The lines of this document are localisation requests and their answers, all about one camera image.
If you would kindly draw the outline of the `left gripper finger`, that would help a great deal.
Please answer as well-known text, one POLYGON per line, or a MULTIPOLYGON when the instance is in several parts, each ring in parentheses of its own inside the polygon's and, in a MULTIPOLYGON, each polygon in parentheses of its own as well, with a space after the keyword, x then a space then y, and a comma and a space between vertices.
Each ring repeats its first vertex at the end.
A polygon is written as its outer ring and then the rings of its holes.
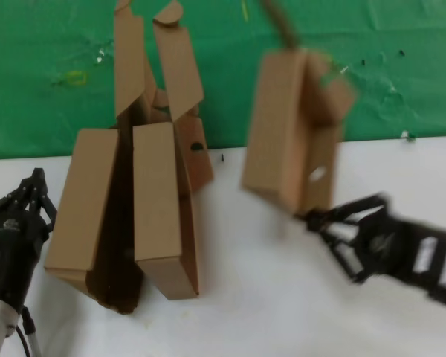
POLYGON ((31 176, 31 195, 30 195, 30 211, 36 214, 43 209, 50 219, 47 224, 47 230, 53 231, 57 209, 48 197, 48 186, 45 180, 45 171, 42 168, 35 168, 31 176))
POLYGON ((15 190, 0 199, 0 213, 24 210, 32 201, 37 179, 38 169, 35 168, 31 176, 22 179, 15 190))

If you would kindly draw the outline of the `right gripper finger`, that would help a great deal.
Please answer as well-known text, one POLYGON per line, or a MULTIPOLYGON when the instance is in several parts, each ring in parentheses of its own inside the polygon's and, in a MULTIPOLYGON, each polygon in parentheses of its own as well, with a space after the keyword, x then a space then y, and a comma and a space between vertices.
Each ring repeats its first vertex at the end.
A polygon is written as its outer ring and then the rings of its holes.
POLYGON ((328 248, 335 261, 353 283, 361 283, 361 262, 346 237, 333 231, 329 225, 313 228, 328 248))
POLYGON ((361 213, 374 208, 385 208, 388 200, 382 194, 366 196, 361 199, 338 205, 330 210, 321 208, 311 209, 308 213, 303 214, 303 221, 308 228, 323 228, 334 222, 343 222, 352 224, 350 216, 361 213))

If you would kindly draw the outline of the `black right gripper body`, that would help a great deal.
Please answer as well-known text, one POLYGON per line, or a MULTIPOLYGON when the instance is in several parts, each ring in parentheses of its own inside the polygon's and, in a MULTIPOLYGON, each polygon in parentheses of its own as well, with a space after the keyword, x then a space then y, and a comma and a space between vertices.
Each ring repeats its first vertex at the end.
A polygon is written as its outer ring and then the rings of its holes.
POLYGON ((358 232, 351 246, 362 266, 353 282, 386 275, 407 285, 427 284, 424 274, 413 270, 421 241, 427 237, 426 223, 392 216, 384 209, 353 223, 358 232))

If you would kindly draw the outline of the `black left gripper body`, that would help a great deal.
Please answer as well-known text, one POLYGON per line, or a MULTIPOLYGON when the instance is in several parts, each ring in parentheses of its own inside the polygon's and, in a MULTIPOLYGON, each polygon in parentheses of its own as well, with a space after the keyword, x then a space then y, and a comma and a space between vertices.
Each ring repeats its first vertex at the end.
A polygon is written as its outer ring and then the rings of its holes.
POLYGON ((13 211, 0 213, 0 301, 22 309, 48 240, 45 220, 37 213, 13 211))

